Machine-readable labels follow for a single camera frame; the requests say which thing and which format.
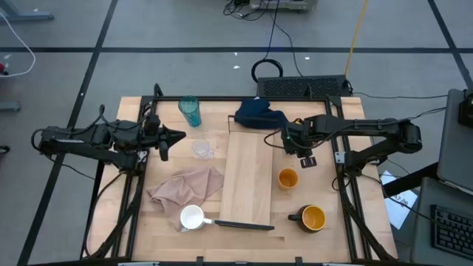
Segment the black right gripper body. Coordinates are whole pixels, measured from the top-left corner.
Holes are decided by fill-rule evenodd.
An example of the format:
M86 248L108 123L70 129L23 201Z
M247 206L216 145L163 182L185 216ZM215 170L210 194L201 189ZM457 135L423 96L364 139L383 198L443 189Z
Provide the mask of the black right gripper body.
M289 122L281 132L283 148L286 154L296 155L297 157L312 157L313 152L310 148L313 143L304 139L304 121L294 120Z

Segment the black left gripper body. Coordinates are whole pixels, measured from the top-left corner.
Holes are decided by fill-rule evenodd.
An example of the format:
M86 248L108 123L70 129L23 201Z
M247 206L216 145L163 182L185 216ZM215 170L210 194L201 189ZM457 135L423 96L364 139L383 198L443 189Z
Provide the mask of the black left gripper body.
M169 131L165 126L145 129L145 147L158 150L162 161L169 160Z

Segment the small orange cup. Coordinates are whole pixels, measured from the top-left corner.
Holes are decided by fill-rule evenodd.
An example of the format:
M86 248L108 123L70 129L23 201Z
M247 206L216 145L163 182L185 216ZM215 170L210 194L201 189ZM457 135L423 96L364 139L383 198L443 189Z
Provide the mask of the small orange cup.
M279 172L278 185L280 189L292 189L299 183L299 175L291 168L285 168Z

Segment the teal plastic tumbler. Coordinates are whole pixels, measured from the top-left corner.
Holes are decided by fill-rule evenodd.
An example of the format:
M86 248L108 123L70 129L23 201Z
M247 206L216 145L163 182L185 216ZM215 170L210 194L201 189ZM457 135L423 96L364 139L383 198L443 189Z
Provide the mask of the teal plastic tumbler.
M200 102L195 96L184 96L178 102L178 108L191 127L201 124Z

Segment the black mug with yellow inside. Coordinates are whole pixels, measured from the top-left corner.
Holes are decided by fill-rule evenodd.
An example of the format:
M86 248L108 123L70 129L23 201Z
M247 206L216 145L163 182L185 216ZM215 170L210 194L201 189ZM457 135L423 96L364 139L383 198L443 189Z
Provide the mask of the black mug with yellow inside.
M325 212L316 205L304 205L295 214L289 214L287 218L296 222L306 233L317 233L326 225Z

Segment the white ceramic mug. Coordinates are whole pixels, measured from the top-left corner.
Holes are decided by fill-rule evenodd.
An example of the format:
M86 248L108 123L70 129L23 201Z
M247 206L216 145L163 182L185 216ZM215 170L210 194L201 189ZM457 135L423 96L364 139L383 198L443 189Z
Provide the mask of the white ceramic mug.
M213 224L212 219L205 217L205 214L200 206L188 205L180 213L181 231L194 231L200 229L204 225Z

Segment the navy blue cloth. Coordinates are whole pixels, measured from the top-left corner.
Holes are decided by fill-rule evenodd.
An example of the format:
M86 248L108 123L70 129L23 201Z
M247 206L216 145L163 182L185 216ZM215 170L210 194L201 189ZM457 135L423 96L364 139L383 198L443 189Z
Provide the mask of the navy blue cloth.
M234 120L251 129L279 129L288 123L285 114L270 109L270 102L265 99L244 99Z

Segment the beige crumpled cloth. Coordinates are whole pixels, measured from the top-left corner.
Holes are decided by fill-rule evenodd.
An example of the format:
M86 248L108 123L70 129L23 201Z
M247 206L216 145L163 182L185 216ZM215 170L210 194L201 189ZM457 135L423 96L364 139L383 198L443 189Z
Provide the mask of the beige crumpled cloth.
M146 189L176 231L182 230L180 213L188 205L201 206L223 187L224 175L213 166L195 166L173 173L169 178Z

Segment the black perforated box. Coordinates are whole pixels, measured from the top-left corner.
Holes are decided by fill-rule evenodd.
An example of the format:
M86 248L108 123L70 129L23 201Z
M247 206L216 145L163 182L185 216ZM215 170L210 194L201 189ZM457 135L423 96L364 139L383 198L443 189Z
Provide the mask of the black perforated box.
M260 97L323 98L351 96L351 88L344 75L294 76L259 78Z

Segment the white paper sheet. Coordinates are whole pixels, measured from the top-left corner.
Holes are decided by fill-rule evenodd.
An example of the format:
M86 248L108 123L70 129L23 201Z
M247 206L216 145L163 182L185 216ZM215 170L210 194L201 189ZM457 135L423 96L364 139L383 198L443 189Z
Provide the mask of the white paper sheet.
M400 230L410 209L417 201L418 196L412 191L404 191L390 198L386 198L385 205L390 224Z

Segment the grey desk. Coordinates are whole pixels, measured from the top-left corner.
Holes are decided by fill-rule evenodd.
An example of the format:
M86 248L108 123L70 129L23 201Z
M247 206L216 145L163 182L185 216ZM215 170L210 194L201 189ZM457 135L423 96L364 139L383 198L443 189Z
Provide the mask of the grey desk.
M423 178L417 212L430 216L430 205L440 205L473 215L473 196L431 178ZM433 248L431 222L422 216L415 220L411 261L425 265L473 266L473 261Z

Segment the grey laptop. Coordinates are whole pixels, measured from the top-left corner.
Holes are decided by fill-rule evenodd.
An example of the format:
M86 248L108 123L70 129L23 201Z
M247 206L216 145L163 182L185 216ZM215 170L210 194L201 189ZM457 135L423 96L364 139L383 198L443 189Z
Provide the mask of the grey laptop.
M458 122L464 100L463 91L448 91L437 175L444 182L473 192L473 128Z

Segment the black keyboard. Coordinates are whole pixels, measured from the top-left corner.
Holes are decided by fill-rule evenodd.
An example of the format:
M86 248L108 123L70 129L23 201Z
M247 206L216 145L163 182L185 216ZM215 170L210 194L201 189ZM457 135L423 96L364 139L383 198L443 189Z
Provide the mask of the black keyboard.
M433 248L473 261L473 214L430 205Z

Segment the black device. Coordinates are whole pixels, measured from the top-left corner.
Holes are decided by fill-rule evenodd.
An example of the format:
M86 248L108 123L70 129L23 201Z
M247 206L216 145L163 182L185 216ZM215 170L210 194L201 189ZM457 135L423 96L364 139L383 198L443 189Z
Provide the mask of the black device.
M473 90L464 90L463 96L459 105L458 123L473 129Z

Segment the black metal table frame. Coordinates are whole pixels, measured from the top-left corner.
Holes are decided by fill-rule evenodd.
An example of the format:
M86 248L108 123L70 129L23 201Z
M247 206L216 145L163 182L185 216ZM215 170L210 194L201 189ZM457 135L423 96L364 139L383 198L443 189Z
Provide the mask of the black metal table frame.
M228 147L229 115L241 104L238 96L202 96L202 125L190 127L177 108L177 99L165 96L157 105L157 113L170 128L186 133L162 161L151 151L144 177L126 178L112 166L106 166L101 179L103 195L93 216L87 240L88 251L94 253L106 240L122 214L122 205L131 201L137 184L155 185L173 172L203 160L192 150L197 139L206 139L214 157L206 164L224 171ZM108 256L127 256L134 261L194 262L349 262L373 259L375 251L358 226L343 209L335 176L338 168L334 154L341 150L361 150L370 145L368 137L340 137L319 146L314 154L317 166L300 168L297 157L281 148L279 136L268 134L266 145L273 149L273 175L284 168L298 170L299 183L290 190L272 184L270 220L272 231L245 230L207 225L198 231L180 233L160 213L148 196L140 199L139 211L126 223ZM304 205L320 207L326 216L325 227L317 233L306 233L287 216Z

